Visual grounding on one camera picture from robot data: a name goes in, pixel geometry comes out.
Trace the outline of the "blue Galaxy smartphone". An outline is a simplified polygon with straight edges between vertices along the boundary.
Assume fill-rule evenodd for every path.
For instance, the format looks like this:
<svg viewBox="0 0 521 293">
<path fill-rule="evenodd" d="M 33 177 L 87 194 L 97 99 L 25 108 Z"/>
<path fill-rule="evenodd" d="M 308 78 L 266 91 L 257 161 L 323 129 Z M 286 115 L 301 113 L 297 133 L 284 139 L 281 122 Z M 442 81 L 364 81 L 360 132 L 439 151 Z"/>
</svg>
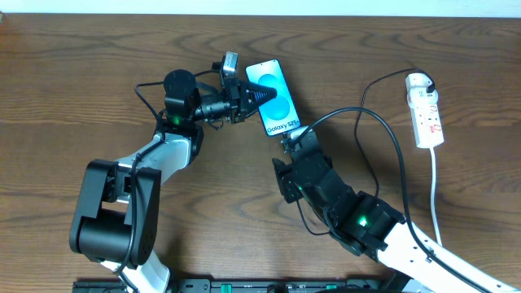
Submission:
<svg viewBox="0 0 521 293">
<path fill-rule="evenodd" d="M 277 59 L 267 60 L 246 67 L 250 82 L 276 90 L 275 98 L 259 107 L 259 114 L 268 137 L 274 137 L 300 127 L 282 66 Z"/>
</svg>

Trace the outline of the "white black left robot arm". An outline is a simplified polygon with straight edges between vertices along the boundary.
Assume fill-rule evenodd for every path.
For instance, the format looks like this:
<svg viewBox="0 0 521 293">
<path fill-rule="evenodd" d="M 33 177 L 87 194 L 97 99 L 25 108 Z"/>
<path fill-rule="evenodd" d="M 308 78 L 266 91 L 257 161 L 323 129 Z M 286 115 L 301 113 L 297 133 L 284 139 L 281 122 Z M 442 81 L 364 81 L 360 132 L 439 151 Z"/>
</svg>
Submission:
<svg viewBox="0 0 521 293">
<path fill-rule="evenodd" d="M 132 155 L 92 160 L 86 167 L 69 236 L 72 251 L 110 269 L 128 292 L 166 292 L 171 272 L 154 251 L 161 186 L 199 154 L 202 124 L 245 121 L 277 95 L 274 88 L 241 81 L 213 64 L 221 87 L 185 69 L 170 72 L 165 108 L 153 112 L 152 140 Z"/>
</svg>

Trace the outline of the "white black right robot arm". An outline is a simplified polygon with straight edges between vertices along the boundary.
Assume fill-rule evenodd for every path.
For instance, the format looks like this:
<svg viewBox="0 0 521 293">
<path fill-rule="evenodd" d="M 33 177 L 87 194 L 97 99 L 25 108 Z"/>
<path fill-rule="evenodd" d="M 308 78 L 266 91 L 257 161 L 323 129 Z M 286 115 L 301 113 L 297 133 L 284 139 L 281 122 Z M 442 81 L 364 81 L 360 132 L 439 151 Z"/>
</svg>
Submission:
<svg viewBox="0 0 521 293">
<path fill-rule="evenodd" d="M 366 255 L 433 292 L 516 290 L 440 246 L 380 198 L 354 191 L 333 169 L 314 132 L 293 130 L 282 144 L 291 162 L 273 164 L 283 198 L 308 203 L 328 235 L 353 255 Z"/>
</svg>

